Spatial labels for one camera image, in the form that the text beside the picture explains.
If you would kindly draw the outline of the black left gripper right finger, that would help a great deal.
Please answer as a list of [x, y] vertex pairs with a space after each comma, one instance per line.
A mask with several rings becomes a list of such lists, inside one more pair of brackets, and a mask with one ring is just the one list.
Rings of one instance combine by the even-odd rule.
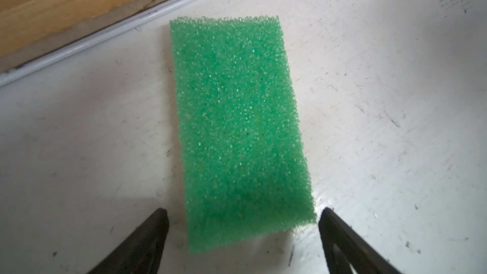
[[323, 210], [318, 229], [330, 273], [399, 274], [331, 208]]

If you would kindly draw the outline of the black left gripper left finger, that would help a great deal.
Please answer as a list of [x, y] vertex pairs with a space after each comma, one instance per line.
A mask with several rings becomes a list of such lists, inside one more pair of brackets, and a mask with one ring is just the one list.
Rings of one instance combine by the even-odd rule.
[[168, 231], [167, 211], [158, 208], [90, 273], [157, 273]]

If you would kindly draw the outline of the light green sponge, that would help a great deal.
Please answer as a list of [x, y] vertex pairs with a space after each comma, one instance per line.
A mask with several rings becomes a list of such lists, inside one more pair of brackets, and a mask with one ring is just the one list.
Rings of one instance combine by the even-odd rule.
[[170, 23], [192, 254], [317, 220], [280, 21]]

